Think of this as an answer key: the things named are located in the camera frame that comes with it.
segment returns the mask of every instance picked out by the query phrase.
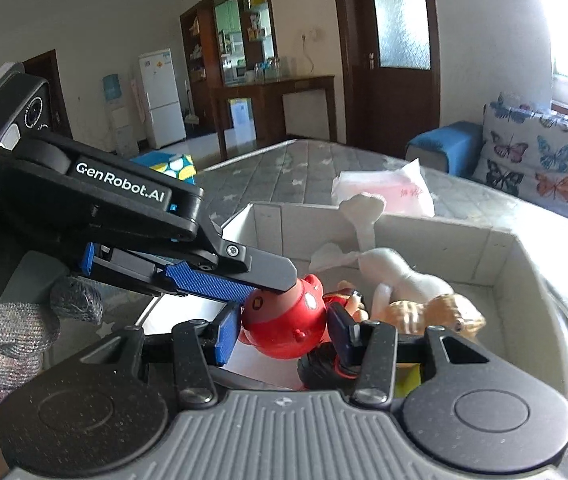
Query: gloved hand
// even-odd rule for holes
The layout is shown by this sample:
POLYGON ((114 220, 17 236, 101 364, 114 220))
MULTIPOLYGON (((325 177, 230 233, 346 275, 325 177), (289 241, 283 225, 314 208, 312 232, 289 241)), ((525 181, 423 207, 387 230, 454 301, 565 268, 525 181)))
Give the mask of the gloved hand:
POLYGON ((0 402, 39 373, 42 352, 59 336, 59 317, 99 324, 103 309, 91 282, 71 276, 54 283, 48 304, 0 303, 0 402))

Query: camera lens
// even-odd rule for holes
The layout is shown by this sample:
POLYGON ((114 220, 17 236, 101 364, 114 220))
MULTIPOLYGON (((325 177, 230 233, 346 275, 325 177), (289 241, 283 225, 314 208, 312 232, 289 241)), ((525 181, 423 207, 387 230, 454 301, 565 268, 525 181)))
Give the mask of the camera lens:
POLYGON ((41 97, 36 97, 31 101, 26 108, 26 113, 24 114, 24 124, 27 128, 32 128, 40 120, 42 115, 42 108, 44 104, 41 97))

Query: refrigerator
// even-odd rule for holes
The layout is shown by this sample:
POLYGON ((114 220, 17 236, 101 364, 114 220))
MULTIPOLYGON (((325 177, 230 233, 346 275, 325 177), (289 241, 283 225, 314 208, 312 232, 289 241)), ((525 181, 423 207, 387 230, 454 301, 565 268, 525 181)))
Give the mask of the refrigerator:
POLYGON ((186 138, 171 49, 139 57, 146 137, 154 149, 186 138))

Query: red round figurine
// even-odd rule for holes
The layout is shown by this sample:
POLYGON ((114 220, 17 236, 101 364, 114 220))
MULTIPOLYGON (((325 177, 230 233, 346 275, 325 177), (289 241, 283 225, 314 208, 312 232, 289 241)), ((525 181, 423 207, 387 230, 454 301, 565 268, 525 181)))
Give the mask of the red round figurine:
POLYGON ((315 348, 326 329, 323 287, 309 274, 284 294, 255 290, 241 313, 243 337, 275 359, 297 359, 315 348))

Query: wooden desk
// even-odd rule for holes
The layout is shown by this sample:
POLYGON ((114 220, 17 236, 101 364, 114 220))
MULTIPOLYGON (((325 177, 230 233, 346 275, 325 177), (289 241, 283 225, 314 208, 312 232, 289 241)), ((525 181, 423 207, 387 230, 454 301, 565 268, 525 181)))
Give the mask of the wooden desk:
POLYGON ((260 147, 271 146, 286 140, 286 120, 283 96, 311 90, 326 92, 328 126, 331 141, 337 142, 337 112, 335 110, 335 76, 318 75, 268 79, 251 83, 210 89, 213 102, 213 118, 219 139, 222 160, 228 160, 222 117, 227 110, 229 99, 249 98, 253 104, 255 136, 260 147))

